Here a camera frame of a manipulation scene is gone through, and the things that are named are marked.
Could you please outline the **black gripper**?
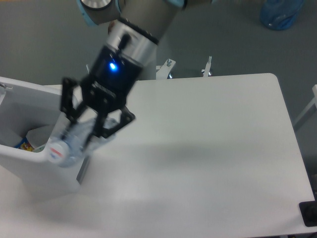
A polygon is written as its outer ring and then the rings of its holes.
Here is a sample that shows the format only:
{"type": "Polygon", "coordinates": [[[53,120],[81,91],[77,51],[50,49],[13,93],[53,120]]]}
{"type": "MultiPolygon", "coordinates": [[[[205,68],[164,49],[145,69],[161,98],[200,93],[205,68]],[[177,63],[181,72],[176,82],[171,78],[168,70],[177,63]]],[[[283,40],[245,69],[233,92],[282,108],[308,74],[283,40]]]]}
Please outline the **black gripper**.
{"type": "Polygon", "coordinates": [[[136,117],[126,107],[127,97],[143,67],[131,59],[103,46],[90,73],[80,83],[82,102],[73,106],[73,92],[79,83],[72,78],[62,79],[60,111],[65,113],[69,125],[62,133],[65,139],[78,123],[87,108],[97,113],[92,131],[84,143],[84,150],[89,147],[93,137],[108,139],[131,123],[136,117]],[[120,110],[119,121],[111,119],[108,114],[120,110]]]}

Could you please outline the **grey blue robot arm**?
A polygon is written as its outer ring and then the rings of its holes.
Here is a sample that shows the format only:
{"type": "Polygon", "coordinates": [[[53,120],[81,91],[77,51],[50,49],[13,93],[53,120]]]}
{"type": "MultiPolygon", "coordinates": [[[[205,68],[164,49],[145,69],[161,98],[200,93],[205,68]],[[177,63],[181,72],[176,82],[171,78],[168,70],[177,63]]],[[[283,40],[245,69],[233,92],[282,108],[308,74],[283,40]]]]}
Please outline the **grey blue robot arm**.
{"type": "Polygon", "coordinates": [[[69,120],[61,135],[67,142],[86,109],[96,112],[92,129],[74,149],[86,151],[93,138],[108,139],[132,122],[127,97],[175,16],[200,0],[115,0],[104,4],[80,1],[96,25],[115,21],[90,72],[80,81],[62,80],[60,110],[69,120]]]}

